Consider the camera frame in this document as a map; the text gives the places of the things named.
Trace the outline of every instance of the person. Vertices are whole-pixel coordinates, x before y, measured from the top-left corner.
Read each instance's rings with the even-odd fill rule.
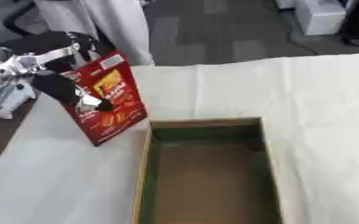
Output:
[[[153,65],[148,24],[138,0],[34,0],[53,31],[102,33],[132,65]]]

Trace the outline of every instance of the white object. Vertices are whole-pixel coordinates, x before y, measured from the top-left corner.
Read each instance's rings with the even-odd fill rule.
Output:
[[[335,0],[297,0],[295,14],[306,35],[336,34],[346,10]]]
[[[97,25],[134,65],[152,65],[148,25],[138,0],[35,0],[51,30],[98,38]]]
[[[292,9],[295,7],[295,2],[298,0],[276,0],[280,10]]]
[[[358,67],[346,55],[133,71],[151,120],[262,116],[284,223],[346,224],[359,223]],[[0,157],[0,224],[129,224],[146,125],[98,149],[41,95]]]

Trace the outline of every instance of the red box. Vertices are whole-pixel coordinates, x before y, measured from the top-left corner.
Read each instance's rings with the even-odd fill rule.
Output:
[[[65,74],[90,95],[110,100],[110,112],[77,113],[63,105],[83,132],[98,146],[147,117],[130,65],[117,51]]]

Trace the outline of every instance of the brown box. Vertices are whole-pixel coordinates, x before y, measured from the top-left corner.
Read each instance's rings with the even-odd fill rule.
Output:
[[[261,120],[151,122],[132,224],[281,223]]]

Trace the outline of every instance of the green box lining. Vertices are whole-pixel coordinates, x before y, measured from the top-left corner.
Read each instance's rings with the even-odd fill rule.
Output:
[[[150,149],[144,176],[142,198],[139,210],[139,224],[155,224],[154,209],[157,192],[159,157],[162,144],[172,141],[241,139],[261,137],[260,124],[199,127],[199,128],[163,128],[151,131]]]

